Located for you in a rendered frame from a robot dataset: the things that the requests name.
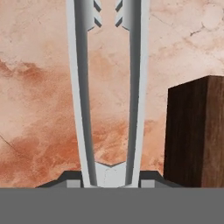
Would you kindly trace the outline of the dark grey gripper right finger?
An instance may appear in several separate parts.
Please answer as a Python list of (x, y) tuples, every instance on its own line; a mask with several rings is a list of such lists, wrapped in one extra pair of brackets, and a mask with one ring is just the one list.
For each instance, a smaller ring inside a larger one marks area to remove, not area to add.
[(139, 188), (163, 188), (163, 187), (179, 187), (169, 180), (165, 180), (158, 171), (140, 171)]

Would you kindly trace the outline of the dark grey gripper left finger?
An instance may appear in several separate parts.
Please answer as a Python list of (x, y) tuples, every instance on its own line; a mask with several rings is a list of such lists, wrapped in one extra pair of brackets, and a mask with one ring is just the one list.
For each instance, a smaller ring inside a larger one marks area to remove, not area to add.
[(38, 186), (38, 188), (48, 187), (83, 188), (82, 173), (81, 171), (63, 171), (57, 179)]

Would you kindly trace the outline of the grey metal tongs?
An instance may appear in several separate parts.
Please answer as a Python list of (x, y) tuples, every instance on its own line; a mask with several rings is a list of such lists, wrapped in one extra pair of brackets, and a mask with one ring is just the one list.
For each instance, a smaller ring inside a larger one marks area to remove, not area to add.
[[(116, 26), (129, 31), (130, 102), (126, 172), (117, 173), (109, 187), (137, 187), (144, 139), (151, 0), (117, 0)], [(88, 32), (102, 25), (101, 0), (66, 0), (67, 42), (76, 135), (83, 185), (99, 186), (105, 165), (95, 166), (88, 91)]]

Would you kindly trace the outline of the dark brown wooden block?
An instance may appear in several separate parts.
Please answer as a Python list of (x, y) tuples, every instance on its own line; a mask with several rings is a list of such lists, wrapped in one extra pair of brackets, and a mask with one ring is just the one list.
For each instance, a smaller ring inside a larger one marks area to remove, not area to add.
[(224, 187), (224, 76), (168, 90), (164, 178), (185, 187)]

